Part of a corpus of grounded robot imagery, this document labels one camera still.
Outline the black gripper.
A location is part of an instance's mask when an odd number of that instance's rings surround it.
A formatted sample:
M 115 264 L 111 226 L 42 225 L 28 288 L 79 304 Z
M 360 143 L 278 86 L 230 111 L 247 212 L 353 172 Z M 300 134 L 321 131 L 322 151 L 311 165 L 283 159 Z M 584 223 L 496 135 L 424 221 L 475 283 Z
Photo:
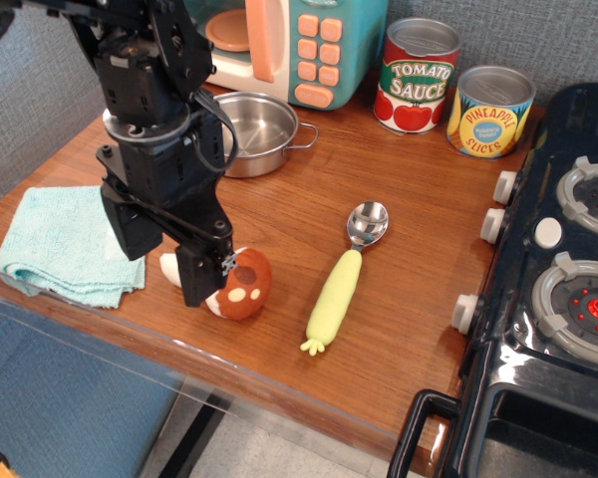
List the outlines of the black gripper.
M 105 212 L 119 245 L 137 260 L 168 235 L 188 307 L 199 307 L 227 284 L 235 268 L 232 226 L 216 197 L 223 175 L 223 126 L 206 110 L 183 110 L 151 126 L 110 112 L 104 126 L 114 144 L 101 147 Z

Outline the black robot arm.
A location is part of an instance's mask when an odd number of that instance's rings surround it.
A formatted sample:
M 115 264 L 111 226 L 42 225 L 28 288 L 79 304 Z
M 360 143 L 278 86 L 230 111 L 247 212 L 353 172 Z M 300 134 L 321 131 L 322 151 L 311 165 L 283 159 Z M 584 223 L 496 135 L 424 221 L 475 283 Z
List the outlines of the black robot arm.
M 115 308 L 146 282 L 145 257 L 176 243 L 174 281 L 196 307 L 236 265 L 216 186 L 236 149 L 232 123 L 204 82 L 212 44 L 180 1 L 30 1 L 34 24 L 68 24 L 42 41 L 13 29 L 0 1 L 0 197 L 59 147 L 96 107 L 62 60 L 85 55 L 98 77 L 111 142 L 96 154 L 100 186 L 28 189 L 0 246 L 2 280 Z

